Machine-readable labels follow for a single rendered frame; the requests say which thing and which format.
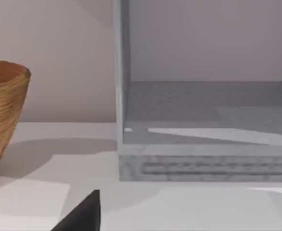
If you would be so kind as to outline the woven wooden basket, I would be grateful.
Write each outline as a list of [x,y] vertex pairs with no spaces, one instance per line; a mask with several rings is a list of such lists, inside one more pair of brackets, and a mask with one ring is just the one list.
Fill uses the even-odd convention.
[[0,159],[21,115],[30,77],[25,66],[0,60]]

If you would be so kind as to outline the grey open cabinet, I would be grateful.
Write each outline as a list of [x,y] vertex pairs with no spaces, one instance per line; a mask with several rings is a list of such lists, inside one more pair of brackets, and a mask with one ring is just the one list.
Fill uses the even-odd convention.
[[122,181],[282,182],[282,0],[114,0]]

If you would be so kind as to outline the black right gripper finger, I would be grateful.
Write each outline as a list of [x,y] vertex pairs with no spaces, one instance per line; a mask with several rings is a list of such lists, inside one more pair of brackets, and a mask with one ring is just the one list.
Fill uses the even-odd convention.
[[51,231],[100,231],[100,190],[94,190]]

